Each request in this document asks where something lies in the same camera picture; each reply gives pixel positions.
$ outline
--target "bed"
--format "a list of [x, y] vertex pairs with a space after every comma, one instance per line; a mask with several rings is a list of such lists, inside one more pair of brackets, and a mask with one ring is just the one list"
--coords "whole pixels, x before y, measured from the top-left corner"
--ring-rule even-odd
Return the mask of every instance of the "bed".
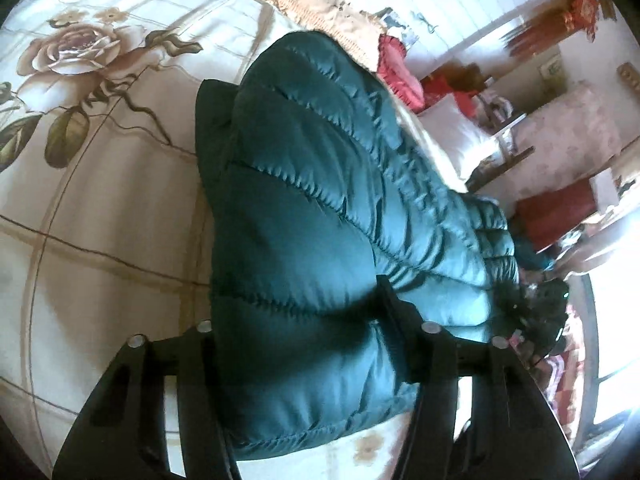
[[602, 92], [587, 82], [534, 111], [513, 135], [519, 149], [535, 146], [535, 153], [481, 189], [498, 198], [508, 214], [518, 200], [597, 173], [623, 147]]
[[[0, 415], [46, 474], [128, 336], [167, 338], [210, 317], [214, 219], [196, 168], [196, 94], [203, 79], [239, 83], [299, 29], [260, 0], [22, 0], [0, 30]], [[443, 181], [464, 191], [396, 106]], [[459, 426], [470, 413], [462, 385]], [[239, 466], [248, 479], [283, 468], [388, 478], [407, 422]]]

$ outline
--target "red decoration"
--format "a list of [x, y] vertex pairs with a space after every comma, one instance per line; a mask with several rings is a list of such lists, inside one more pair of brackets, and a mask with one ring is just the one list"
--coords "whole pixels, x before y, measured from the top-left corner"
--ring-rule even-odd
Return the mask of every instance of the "red decoration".
[[418, 81], [404, 65], [406, 48], [398, 38], [382, 34], [378, 40], [378, 76], [402, 99], [412, 112], [424, 110], [424, 92]]
[[462, 114], [469, 119], [476, 117], [476, 104], [471, 100], [474, 94], [454, 90], [443, 75], [434, 78], [426, 77], [422, 80], [422, 89], [424, 90], [424, 110], [432, 107], [447, 94], [453, 94]]
[[574, 17], [570, 12], [550, 9], [519, 25], [502, 40], [510, 56], [528, 59], [568, 38], [574, 31]]
[[596, 21], [599, 7], [598, 0], [574, 0], [571, 4], [571, 16], [574, 20], [575, 28], [583, 28], [591, 43], [596, 38]]

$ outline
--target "rose print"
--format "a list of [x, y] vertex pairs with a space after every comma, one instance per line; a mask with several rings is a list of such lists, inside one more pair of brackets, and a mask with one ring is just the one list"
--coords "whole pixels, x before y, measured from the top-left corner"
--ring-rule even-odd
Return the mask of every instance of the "rose print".
[[181, 40], [171, 30], [153, 30], [145, 35], [141, 25], [114, 28], [107, 22], [128, 17], [116, 7], [94, 16], [101, 23], [70, 23], [85, 14], [70, 10], [49, 20], [60, 30], [31, 41], [22, 53], [16, 72], [27, 79], [18, 91], [12, 92], [9, 83], [0, 85], [0, 101], [14, 99], [27, 113], [39, 112], [31, 116], [34, 119], [18, 120], [0, 132], [0, 171], [22, 151], [40, 117], [59, 107], [65, 110], [49, 129], [45, 160], [54, 168], [65, 168], [88, 135], [88, 108], [98, 102], [108, 104], [112, 98], [122, 99], [132, 112], [149, 115], [158, 127], [160, 137], [156, 139], [172, 145], [155, 112], [137, 106], [128, 93], [129, 87], [146, 68], [158, 70], [167, 56], [196, 54], [202, 47]]

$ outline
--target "teal puffer jacket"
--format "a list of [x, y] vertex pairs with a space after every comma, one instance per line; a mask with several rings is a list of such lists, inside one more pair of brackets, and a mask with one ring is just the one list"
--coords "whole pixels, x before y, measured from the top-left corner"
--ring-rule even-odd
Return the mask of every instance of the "teal puffer jacket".
[[517, 282], [500, 209], [448, 189], [387, 90], [318, 32], [277, 41], [239, 86], [203, 82], [196, 151], [215, 224], [222, 417], [240, 460], [412, 407], [383, 345], [377, 274], [425, 320], [477, 340]]

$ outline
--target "black bracket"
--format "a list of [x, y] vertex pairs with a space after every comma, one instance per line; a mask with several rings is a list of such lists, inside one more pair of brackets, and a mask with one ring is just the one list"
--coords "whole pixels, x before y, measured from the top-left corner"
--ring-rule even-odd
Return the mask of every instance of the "black bracket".
[[[424, 322], [378, 276], [383, 329], [398, 381], [419, 383], [393, 480], [578, 479], [562, 429], [503, 338], [482, 344]], [[100, 378], [55, 464], [52, 480], [178, 480], [169, 472], [164, 377], [177, 376], [188, 480], [241, 480], [220, 424], [211, 325], [127, 341]], [[471, 425], [455, 443], [458, 378], [473, 377]]]

